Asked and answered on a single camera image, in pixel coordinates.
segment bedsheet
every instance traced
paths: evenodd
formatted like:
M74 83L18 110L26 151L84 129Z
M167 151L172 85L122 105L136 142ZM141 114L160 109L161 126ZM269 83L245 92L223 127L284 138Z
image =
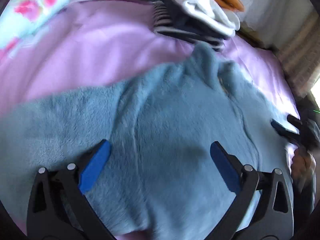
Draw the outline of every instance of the bedsheet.
M21 102L81 86L101 86L185 59L193 45L152 32L152 5L123 0L70 4L0 62L0 114ZM239 37L222 57L282 112L297 116L291 91L272 52Z

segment pile of laundry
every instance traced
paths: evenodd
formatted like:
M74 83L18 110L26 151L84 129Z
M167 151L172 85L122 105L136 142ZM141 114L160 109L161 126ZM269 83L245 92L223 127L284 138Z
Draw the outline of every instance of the pile of laundry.
M205 41L214 50L240 29L236 11L240 0L158 0L154 3L154 32L191 44Z

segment folded white cloth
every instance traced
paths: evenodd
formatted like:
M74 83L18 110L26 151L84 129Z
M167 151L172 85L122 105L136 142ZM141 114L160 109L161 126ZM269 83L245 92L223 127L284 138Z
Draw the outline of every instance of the folded white cloth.
M215 0L174 0L193 18L206 23L213 30L233 37L240 29L240 21L230 10L222 9Z

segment floral pillowcase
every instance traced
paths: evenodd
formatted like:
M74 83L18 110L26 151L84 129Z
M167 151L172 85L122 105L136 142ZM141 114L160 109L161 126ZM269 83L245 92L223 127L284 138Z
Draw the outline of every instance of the floral pillowcase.
M0 59L68 3L69 0L10 0L0 16Z

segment fuzzy blue fabric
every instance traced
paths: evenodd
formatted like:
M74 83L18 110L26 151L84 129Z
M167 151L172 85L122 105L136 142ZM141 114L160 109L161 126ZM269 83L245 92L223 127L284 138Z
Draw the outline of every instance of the fuzzy blue fabric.
M83 88L17 107L0 122L0 199L26 219L40 167L57 170L105 138L110 158L86 197L114 235L203 240L232 203L210 157L219 141L242 164L281 168L292 199L285 116L205 44L181 63L110 87ZM256 192L241 227L250 222Z

